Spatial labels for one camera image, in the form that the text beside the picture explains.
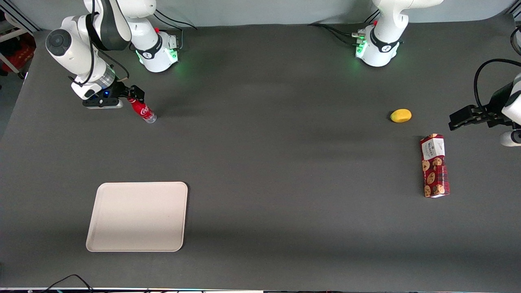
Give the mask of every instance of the yellow lemon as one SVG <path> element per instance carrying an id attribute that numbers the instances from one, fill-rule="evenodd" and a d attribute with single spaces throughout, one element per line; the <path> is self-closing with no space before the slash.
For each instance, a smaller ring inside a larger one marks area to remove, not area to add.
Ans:
<path id="1" fill-rule="evenodd" d="M 407 122 L 412 117 L 413 114 L 407 109 L 398 109 L 391 114 L 391 120 L 396 123 Z"/>

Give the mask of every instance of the cookie box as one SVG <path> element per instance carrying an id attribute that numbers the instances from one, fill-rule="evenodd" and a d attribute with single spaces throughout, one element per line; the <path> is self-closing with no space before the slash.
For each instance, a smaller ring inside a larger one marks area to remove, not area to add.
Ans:
<path id="1" fill-rule="evenodd" d="M 431 134 L 420 140 L 420 146 L 425 197 L 438 198 L 450 194 L 443 135 Z"/>

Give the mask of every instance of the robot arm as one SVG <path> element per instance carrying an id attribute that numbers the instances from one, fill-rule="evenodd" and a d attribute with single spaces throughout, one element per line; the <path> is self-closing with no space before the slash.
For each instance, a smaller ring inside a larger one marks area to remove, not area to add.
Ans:
<path id="1" fill-rule="evenodd" d="M 92 17 L 87 17 L 87 30 L 98 48 L 124 50 L 132 38 L 130 28 L 116 0 L 84 0 Z"/>
<path id="2" fill-rule="evenodd" d="M 124 50 L 132 41 L 141 63 L 152 72 L 164 71 L 177 62 L 176 37 L 157 33 L 144 18 L 154 14 L 156 0 L 83 2 L 91 13 L 65 18 L 61 27 L 47 36 L 47 51 L 77 75 L 69 77 L 71 87 L 87 108 L 120 108 L 121 97 L 144 105 L 144 92 L 116 80 L 112 67 L 98 56 L 98 49 Z"/>
<path id="3" fill-rule="evenodd" d="M 61 27 L 47 36 L 45 45 L 56 61 L 77 75 L 71 87 L 88 100 L 113 84 L 116 76 L 92 43 L 120 50 L 128 46 L 131 33 L 115 0 L 85 0 L 85 4 L 94 13 L 65 18 Z"/>
<path id="4" fill-rule="evenodd" d="M 369 25 L 354 34 L 357 38 L 362 36 L 357 41 L 359 48 L 355 56 L 371 66 L 386 65 L 396 55 L 399 39 L 409 23 L 409 16 L 402 14 L 402 11 L 436 6 L 442 2 L 443 0 L 373 0 L 381 17 L 376 26 Z M 365 40 L 365 35 L 369 35 L 368 40 Z"/>
<path id="5" fill-rule="evenodd" d="M 468 105 L 450 115 L 449 128 L 456 130 L 470 124 L 487 123 L 511 126 L 514 130 L 500 135 L 500 143 L 506 147 L 521 146 L 521 74 L 513 82 L 497 90 L 487 105 Z"/>

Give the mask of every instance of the gray table surface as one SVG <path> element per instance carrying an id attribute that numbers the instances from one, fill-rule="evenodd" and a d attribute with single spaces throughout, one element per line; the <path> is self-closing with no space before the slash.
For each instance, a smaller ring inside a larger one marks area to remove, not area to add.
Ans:
<path id="1" fill-rule="evenodd" d="M 128 104 L 82 107 L 40 46 L 2 139 L 0 286 L 521 291 L 521 149 L 499 144 L 507 128 L 447 126 L 482 62 L 519 59 L 513 28 L 412 24 L 384 68 L 306 26 L 188 31 L 160 74 L 111 53 L 152 125 Z M 518 71 L 491 65 L 483 99 Z M 402 107 L 413 119 L 388 121 Z M 452 194 L 425 199 L 418 140 L 433 132 Z M 118 181 L 189 184 L 180 251 L 86 250 L 96 189 Z"/>

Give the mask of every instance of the wall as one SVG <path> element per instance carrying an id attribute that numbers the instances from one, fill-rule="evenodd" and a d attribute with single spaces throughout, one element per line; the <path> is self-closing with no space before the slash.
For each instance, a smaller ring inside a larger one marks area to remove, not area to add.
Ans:
<path id="1" fill-rule="evenodd" d="M 82 0 L 11 0 L 37 25 L 55 29 L 71 15 L 87 13 Z M 442 4 L 406 10 L 411 22 L 469 21 L 501 13 L 515 0 L 445 0 Z M 160 11 L 196 26 L 240 26 L 280 23 L 362 22 L 371 12 L 370 0 L 158 0 Z"/>

